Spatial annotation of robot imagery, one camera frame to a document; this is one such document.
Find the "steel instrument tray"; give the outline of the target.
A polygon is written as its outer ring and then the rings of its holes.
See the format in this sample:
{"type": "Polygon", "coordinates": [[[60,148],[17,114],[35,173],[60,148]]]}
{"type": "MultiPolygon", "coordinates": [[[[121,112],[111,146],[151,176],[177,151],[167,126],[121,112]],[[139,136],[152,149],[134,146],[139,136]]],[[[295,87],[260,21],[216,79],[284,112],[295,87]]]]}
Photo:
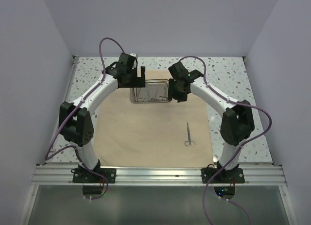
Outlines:
{"type": "Polygon", "coordinates": [[[168,79],[151,79],[145,81],[145,87],[130,89],[130,101],[134,104],[168,103],[168,79]]]}

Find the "beige cloth wrap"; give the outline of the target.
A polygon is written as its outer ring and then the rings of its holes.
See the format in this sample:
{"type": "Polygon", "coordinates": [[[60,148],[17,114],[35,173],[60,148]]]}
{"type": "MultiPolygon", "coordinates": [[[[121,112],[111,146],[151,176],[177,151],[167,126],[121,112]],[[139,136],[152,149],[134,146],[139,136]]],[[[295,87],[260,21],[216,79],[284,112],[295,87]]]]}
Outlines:
{"type": "Polygon", "coordinates": [[[202,168],[213,163],[207,105],[186,102],[134,104],[130,91],[111,93],[96,114],[93,148],[102,166],[202,168]],[[185,146],[187,123],[195,146],[185,146]]]}

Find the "steel surgical scissors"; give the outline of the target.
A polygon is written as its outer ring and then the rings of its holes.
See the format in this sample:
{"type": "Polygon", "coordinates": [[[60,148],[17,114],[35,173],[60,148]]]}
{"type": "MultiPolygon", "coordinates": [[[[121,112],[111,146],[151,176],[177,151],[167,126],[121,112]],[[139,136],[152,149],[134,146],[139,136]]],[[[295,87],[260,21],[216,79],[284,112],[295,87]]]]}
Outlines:
{"type": "Polygon", "coordinates": [[[187,140],[184,142],[184,145],[191,147],[195,146],[195,141],[191,139],[189,123],[187,123],[187,140]]]}

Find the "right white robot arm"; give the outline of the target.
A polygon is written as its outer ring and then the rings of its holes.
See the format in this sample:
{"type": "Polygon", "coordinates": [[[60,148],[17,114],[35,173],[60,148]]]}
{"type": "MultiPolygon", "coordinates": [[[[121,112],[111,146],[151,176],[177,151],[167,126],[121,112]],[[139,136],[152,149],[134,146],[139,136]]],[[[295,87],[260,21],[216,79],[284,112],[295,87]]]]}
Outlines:
{"type": "Polygon", "coordinates": [[[188,95],[193,94],[221,116],[220,134],[224,140],[224,148],[217,163],[216,176],[219,181],[228,182],[234,176],[233,169],[239,164],[238,148],[255,129],[250,103],[247,100],[237,101],[226,95],[205,82],[201,72],[188,71],[181,62],[173,64],[168,70],[172,76],[169,80],[168,101],[185,102],[188,95]]]}

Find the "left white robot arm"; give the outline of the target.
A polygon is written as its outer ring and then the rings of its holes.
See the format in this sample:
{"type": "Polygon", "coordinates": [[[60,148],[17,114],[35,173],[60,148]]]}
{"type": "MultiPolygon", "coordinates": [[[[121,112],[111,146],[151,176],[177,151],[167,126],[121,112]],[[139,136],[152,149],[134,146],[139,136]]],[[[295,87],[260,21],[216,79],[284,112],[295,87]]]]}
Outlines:
{"type": "Polygon", "coordinates": [[[104,67],[103,75],[82,96],[73,102],[63,102],[59,112],[59,134],[71,143],[89,182],[97,182],[101,170],[92,139],[92,115],[101,103],[118,88],[145,87],[145,67],[140,67],[135,54],[121,53],[119,59],[104,67]]]}

